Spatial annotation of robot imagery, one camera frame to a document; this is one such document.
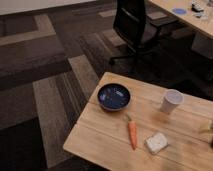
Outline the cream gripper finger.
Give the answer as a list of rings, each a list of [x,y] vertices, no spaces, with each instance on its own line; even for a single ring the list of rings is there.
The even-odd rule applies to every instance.
[[[213,132],[213,121],[209,120],[206,123],[202,124],[199,128],[200,133],[210,133]]]

